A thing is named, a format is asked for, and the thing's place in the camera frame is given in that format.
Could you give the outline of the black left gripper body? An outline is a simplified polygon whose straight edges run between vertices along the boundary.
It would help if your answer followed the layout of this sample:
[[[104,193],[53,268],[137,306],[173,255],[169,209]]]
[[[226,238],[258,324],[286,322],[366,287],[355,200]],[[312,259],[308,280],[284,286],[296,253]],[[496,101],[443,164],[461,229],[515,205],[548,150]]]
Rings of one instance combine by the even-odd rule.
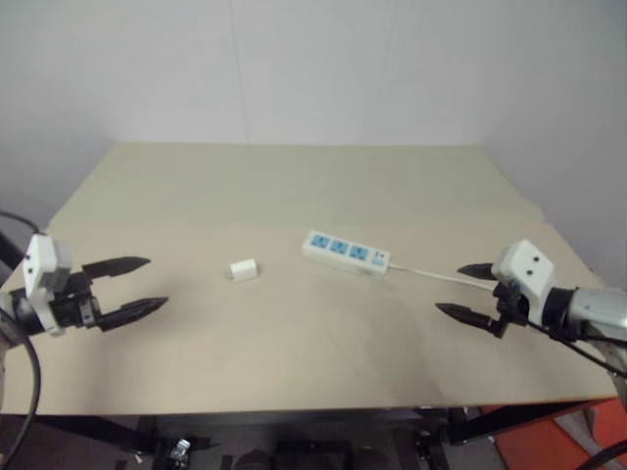
[[[62,290],[44,290],[42,327],[48,333],[64,333],[68,327],[99,327],[103,313],[91,291],[98,278],[88,271],[71,274]]]

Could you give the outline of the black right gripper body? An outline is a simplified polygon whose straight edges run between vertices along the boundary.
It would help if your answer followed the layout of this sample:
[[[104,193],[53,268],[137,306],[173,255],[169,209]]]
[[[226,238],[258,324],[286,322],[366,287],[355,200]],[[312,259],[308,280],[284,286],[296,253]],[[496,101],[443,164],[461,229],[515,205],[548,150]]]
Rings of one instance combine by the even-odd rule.
[[[527,326],[529,304],[515,282],[499,282],[493,296],[497,299],[496,309],[500,315],[492,326],[495,337],[502,338],[510,324]]]

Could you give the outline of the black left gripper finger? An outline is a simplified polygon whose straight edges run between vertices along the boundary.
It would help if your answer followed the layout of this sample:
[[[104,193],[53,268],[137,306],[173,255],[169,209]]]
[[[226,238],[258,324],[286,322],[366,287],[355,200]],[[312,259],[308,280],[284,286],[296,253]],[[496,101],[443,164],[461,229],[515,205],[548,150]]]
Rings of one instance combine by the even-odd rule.
[[[99,329],[108,332],[136,322],[162,307],[168,300],[168,297],[147,298],[122,305],[100,317]]]
[[[109,258],[101,261],[85,264],[82,272],[89,279],[101,277],[117,277],[125,275],[148,264],[150,260],[143,257]]]

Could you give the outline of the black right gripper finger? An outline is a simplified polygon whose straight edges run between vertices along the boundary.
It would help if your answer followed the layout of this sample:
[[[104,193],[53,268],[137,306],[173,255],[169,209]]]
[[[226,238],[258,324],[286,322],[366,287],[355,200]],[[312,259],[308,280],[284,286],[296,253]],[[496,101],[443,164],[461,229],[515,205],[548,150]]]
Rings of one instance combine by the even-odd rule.
[[[505,326],[501,320],[473,311],[471,308],[448,303],[437,303],[435,305],[442,312],[456,321],[468,326],[472,326],[489,333],[503,333]]]
[[[468,264],[458,269],[458,273],[486,281],[496,281],[497,277],[492,271],[493,265],[490,262]]]

